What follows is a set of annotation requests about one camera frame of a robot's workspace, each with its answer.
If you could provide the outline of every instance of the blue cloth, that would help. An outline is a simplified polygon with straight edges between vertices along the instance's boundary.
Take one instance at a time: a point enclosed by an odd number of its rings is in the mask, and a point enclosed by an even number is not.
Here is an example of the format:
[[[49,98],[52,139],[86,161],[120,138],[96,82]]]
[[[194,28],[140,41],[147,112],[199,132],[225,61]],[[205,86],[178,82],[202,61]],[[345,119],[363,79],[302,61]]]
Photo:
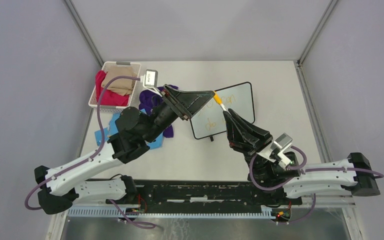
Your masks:
[[[112,118],[111,120],[109,121],[109,135],[112,136],[114,134],[117,134],[119,133],[119,131],[117,130],[117,127],[116,127],[116,120],[119,119],[120,117],[120,113],[114,113],[112,115]]]
[[[174,89],[179,89],[178,86],[170,85],[170,87]],[[163,90],[162,86],[157,87],[158,90]],[[144,109],[146,111],[146,114],[150,115],[152,112],[152,108],[160,105],[163,102],[163,98],[156,94],[155,92],[152,92],[150,90],[143,90],[139,95],[139,109]],[[162,135],[166,138],[172,138],[175,136],[173,126],[170,125],[167,127],[163,132]]]
[[[103,135],[105,136],[105,141],[108,141],[108,139],[110,139],[110,136],[112,134],[108,132],[108,128],[106,127],[103,129]],[[98,130],[95,132],[95,139],[96,139],[96,145],[98,146],[101,145],[101,140],[102,140],[101,130]]]

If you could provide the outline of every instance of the cloth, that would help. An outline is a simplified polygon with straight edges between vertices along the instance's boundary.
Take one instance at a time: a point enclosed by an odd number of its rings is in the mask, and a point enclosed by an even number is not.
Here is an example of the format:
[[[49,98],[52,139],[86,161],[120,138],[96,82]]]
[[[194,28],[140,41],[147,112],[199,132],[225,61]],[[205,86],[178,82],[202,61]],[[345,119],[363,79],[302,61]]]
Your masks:
[[[133,68],[131,66],[112,66],[108,68],[108,72],[106,73],[105,79],[101,83],[101,87],[104,88],[111,79],[118,76],[137,77],[137,74],[133,72]],[[132,94],[134,86],[134,80],[120,78],[113,81],[107,89],[114,93],[120,94],[121,96],[125,96]]]
[[[119,119],[119,117],[120,117],[120,113],[114,113],[112,115],[111,120],[109,121],[108,131],[110,136],[117,134],[119,132],[116,126],[116,120]]]
[[[102,87],[102,82],[104,81],[106,75],[107,74],[104,71],[100,70],[95,76],[96,102],[98,102],[102,90],[104,89]],[[129,104],[129,95],[122,96],[106,89],[100,104],[107,106],[127,106]]]
[[[108,139],[110,139],[110,133],[108,132],[108,128],[104,128],[103,129],[103,135],[105,137],[104,141],[108,141]],[[101,130],[98,130],[98,131],[95,131],[95,140],[96,140],[96,145],[99,146],[101,145],[101,141],[102,141],[102,136],[101,136]]]
[[[170,85],[170,87],[174,89],[179,89],[178,86]],[[157,87],[158,90],[163,90],[162,86]],[[152,112],[152,108],[160,105],[163,102],[163,98],[156,94],[155,92],[152,92],[150,90],[144,90],[139,95],[139,109],[144,109],[146,111],[146,114],[150,115]],[[163,132],[162,135],[166,138],[172,138],[175,136],[173,126],[170,125],[167,127]]]

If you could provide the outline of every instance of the white basket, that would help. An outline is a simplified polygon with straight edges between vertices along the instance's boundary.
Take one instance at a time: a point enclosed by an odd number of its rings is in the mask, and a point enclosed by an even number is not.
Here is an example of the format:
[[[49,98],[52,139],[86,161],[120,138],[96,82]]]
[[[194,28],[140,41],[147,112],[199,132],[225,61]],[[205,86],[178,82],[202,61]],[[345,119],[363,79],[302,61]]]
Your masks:
[[[141,64],[139,62],[125,62],[125,61],[106,61],[102,66],[102,71],[108,72],[108,68],[112,66],[119,66],[119,67],[132,67],[134,73],[137,74],[137,77],[139,78],[141,75]],[[101,113],[121,113],[123,109],[128,108],[130,106],[137,107],[137,102],[139,100],[139,94],[142,91],[142,86],[140,81],[134,82],[133,91],[128,98],[128,104],[127,106],[108,106],[108,105],[101,105],[99,107],[99,110]],[[89,106],[96,109],[98,107],[97,102],[97,88],[96,86],[93,87],[92,95],[89,98]]]

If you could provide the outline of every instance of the marker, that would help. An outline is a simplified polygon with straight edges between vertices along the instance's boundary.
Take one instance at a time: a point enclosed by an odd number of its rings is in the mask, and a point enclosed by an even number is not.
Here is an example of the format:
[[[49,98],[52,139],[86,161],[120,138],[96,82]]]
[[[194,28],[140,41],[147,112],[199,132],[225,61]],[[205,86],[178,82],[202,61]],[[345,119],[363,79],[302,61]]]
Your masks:
[[[219,95],[217,95],[216,92],[214,92],[214,96],[213,96],[214,100],[216,103],[218,103],[218,105],[220,105],[221,109],[223,109],[223,111],[228,111],[225,107],[225,105],[223,104],[222,102],[222,99],[219,97]]]

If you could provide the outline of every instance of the table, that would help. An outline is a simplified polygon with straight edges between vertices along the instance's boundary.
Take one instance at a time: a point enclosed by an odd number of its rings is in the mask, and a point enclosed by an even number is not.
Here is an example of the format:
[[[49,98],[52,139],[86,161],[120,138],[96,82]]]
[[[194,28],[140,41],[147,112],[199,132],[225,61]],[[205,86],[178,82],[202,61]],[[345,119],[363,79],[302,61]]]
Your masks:
[[[301,148],[308,163],[320,163],[310,119],[293,61],[154,61],[141,62],[158,71],[158,85],[172,84],[180,90],[216,90],[243,82],[252,84],[255,125],[270,131],[274,138],[287,133]],[[102,113],[104,128],[112,113]],[[241,153],[229,148],[225,133],[196,140],[191,124],[173,123],[174,138],[164,138],[161,148],[149,150],[128,164],[96,175],[115,174],[147,180],[246,181],[248,166]],[[97,147],[94,132],[99,129],[93,111],[81,154]]]

